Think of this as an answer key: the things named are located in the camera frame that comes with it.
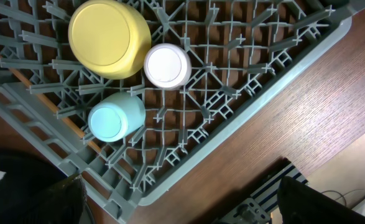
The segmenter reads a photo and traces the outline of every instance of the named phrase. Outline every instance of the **light blue cup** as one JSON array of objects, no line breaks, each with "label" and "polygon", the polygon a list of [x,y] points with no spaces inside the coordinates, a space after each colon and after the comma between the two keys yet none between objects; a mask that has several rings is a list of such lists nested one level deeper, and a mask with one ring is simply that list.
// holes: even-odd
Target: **light blue cup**
[{"label": "light blue cup", "polygon": [[99,140],[114,142],[144,125],[145,117],[145,106],[138,96],[115,93],[90,111],[88,127]]}]

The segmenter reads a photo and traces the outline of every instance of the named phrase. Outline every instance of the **dish rack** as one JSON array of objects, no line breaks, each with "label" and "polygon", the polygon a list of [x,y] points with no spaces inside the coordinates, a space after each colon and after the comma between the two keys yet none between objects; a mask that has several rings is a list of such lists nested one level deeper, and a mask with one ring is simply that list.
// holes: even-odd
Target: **dish rack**
[{"label": "dish rack", "polygon": [[[346,6],[292,0],[129,0],[153,44],[192,61],[178,90],[141,70],[107,80],[73,56],[70,16],[82,1],[0,0],[0,116],[119,223],[150,205],[257,113],[351,26]],[[140,97],[146,123],[117,142],[90,133],[90,109],[117,91]]]}]

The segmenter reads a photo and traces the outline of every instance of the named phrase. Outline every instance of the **wooden floor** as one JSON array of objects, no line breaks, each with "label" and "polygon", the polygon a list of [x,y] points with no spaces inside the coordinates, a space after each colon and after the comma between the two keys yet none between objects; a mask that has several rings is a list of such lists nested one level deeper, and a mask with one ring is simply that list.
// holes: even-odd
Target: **wooden floor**
[{"label": "wooden floor", "polygon": [[[138,207],[129,223],[211,223],[279,159],[290,159],[309,176],[364,133],[365,11],[343,40],[161,198]],[[4,146],[38,154],[0,118]],[[90,204],[97,223],[114,223]]]}]

